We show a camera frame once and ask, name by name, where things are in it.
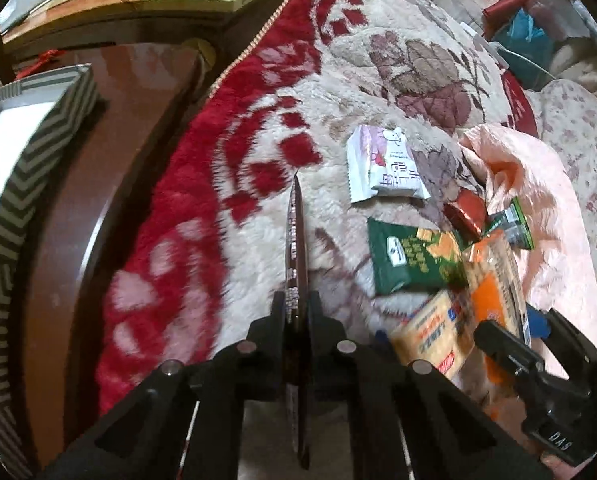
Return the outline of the dark brown coffee stick packet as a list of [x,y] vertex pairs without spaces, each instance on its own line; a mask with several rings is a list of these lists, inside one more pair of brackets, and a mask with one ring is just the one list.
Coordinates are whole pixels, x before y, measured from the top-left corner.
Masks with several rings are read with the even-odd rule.
[[308,272],[300,179],[294,174],[285,232],[285,285],[283,361],[286,414],[293,453],[303,469],[309,468],[308,366],[311,354],[307,323]]

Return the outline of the orange clear cracker pack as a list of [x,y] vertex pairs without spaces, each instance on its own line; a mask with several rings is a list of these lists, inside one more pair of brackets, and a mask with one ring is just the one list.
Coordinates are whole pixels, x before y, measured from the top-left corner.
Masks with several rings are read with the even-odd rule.
[[475,318],[473,341],[483,353],[486,400],[512,395],[511,374],[498,361],[531,345],[517,260],[505,232],[497,229],[463,252]]

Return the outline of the yellow biscuit pack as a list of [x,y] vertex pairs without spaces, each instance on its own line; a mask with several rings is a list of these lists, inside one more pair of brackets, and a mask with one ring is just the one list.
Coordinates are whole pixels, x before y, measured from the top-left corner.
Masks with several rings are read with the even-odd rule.
[[428,361],[448,379],[466,363],[473,347],[474,316],[467,290],[441,290],[390,335],[399,362]]

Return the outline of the green cracker packet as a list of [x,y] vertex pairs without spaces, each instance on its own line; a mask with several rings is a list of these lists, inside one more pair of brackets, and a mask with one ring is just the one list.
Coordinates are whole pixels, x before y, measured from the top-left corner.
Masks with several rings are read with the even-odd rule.
[[401,289],[439,290],[467,286],[456,235],[417,226],[367,220],[373,279],[380,296]]

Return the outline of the small green snack packet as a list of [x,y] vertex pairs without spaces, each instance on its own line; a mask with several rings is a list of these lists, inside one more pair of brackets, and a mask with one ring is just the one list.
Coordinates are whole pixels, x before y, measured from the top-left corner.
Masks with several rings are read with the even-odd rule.
[[486,220],[485,234],[489,235],[497,230],[504,232],[512,248],[533,250],[535,248],[529,222],[521,207],[518,197],[513,197],[509,205]]

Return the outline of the red gold snack packet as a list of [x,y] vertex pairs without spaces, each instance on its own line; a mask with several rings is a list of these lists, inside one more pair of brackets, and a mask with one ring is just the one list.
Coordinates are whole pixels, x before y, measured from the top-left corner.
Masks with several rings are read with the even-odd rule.
[[487,211],[481,196],[460,188],[455,200],[444,204],[444,214],[466,242],[474,243],[483,237]]

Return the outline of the white purple snack packet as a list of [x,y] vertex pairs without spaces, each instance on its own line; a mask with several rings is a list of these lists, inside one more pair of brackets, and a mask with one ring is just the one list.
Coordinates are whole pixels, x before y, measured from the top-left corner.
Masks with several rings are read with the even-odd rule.
[[431,197],[401,128],[357,126],[346,141],[346,159],[352,204],[376,196]]

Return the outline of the pink quilt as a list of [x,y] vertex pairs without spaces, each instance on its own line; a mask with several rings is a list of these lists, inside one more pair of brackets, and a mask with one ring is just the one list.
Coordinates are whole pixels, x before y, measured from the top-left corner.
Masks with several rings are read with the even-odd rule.
[[554,308],[597,347],[597,282],[583,214],[559,155],[510,128],[479,125],[459,144],[485,184],[489,212],[519,200],[534,247],[515,252],[525,300]]

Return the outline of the red cream floral blanket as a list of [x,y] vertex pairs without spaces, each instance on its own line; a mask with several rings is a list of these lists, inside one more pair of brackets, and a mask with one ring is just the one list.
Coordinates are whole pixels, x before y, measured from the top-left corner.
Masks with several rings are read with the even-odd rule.
[[[285,0],[190,122],[112,278],[100,411],[161,362],[205,361],[269,312],[293,183],[323,309],[358,341],[409,320],[428,296],[376,294],[367,221],[448,229],[445,204],[483,193],[460,134],[511,126],[522,93],[430,0]],[[361,125],[402,130],[427,200],[351,203],[345,144]]]

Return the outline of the dark wooden chair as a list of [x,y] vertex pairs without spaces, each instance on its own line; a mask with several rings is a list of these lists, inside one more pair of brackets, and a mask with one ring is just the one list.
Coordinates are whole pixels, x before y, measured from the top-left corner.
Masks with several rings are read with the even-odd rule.
[[97,418],[102,301],[146,218],[152,185],[214,73],[199,44],[71,50],[100,96],[41,195],[23,260],[20,405],[35,467]]

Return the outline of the teal plastic bag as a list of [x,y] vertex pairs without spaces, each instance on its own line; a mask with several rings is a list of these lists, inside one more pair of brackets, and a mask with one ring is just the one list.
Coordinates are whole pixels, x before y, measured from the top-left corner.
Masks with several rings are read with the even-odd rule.
[[555,43],[523,9],[496,32],[492,44],[524,89],[541,90],[555,79],[548,70]]

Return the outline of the white striped cardboard box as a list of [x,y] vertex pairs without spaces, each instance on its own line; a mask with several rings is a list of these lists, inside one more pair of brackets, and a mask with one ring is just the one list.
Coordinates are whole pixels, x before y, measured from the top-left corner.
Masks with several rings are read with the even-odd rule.
[[32,475],[12,412],[9,337],[15,271],[52,170],[99,98],[89,63],[0,88],[0,464],[14,479]]

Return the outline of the red cloth under table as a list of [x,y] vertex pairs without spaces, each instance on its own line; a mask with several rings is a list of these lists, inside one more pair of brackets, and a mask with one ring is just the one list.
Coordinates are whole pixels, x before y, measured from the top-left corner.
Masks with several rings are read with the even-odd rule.
[[32,64],[29,64],[29,66],[26,66],[17,72],[15,79],[21,80],[28,76],[43,72],[52,63],[56,62],[62,55],[64,55],[64,51],[59,49],[51,49],[41,53]]

